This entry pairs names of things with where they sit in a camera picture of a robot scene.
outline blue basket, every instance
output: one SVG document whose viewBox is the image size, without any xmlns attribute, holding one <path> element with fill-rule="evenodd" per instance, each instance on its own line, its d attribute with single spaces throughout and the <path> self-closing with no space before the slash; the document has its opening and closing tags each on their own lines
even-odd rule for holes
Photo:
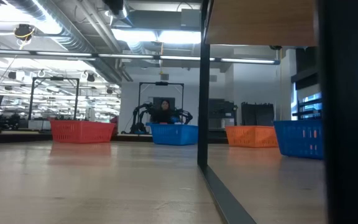
<svg viewBox="0 0 358 224">
<path fill-rule="evenodd" d="M 151 124 L 153 142 L 174 146 L 197 144 L 198 127 L 184 124 Z"/>
<path fill-rule="evenodd" d="M 321 120 L 275 121 L 274 129 L 282 155 L 323 159 Z"/>
</svg>

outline floor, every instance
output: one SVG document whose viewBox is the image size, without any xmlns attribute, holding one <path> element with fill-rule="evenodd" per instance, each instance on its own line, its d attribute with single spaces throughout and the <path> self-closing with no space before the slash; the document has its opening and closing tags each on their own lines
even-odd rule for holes
<svg viewBox="0 0 358 224">
<path fill-rule="evenodd" d="M 196 146 L 0 144 L 0 223 L 222 223 Z"/>
<path fill-rule="evenodd" d="M 322 161 L 210 145 L 208 164 L 256 223 L 325 223 Z"/>
</svg>

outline wooden panel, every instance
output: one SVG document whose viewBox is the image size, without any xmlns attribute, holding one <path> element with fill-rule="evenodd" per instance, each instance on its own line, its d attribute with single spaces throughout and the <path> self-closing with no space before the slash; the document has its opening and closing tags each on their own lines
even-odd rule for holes
<svg viewBox="0 0 358 224">
<path fill-rule="evenodd" d="M 315 46 L 314 0 L 214 0 L 209 44 Z"/>
</svg>

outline orange basket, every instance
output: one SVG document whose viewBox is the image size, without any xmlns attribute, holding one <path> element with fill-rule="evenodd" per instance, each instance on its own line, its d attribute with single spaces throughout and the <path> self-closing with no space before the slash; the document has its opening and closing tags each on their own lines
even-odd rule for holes
<svg viewBox="0 0 358 224">
<path fill-rule="evenodd" d="M 226 126 L 230 146 L 278 147 L 274 127 Z"/>
<path fill-rule="evenodd" d="M 109 142 L 116 124 L 91 121 L 50 121 L 53 140 L 67 143 Z"/>
</svg>

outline laundry basket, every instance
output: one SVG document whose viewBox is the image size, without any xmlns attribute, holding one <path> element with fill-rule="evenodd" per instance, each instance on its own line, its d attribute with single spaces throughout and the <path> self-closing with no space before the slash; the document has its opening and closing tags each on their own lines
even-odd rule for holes
<svg viewBox="0 0 358 224">
<path fill-rule="evenodd" d="M 274 128 L 282 155 L 323 159 L 321 120 L 275 121 Z"/>
<path fill-rule="evenodd" d="M 274 128 L 270 126 L 226 126 L 230 146 L 277 147 Z"/>
<path fill-rule="evenodd" d="M 174 146 L 197 144 L 198 127 L 185 124 L 151 124 L 153 142 Z"/>
<path fill-rule="evenodd" d="M 53 140 L 68 143 L 109 142 L 116 124 L 91 121 L 50 121 Z"/>
</svg>

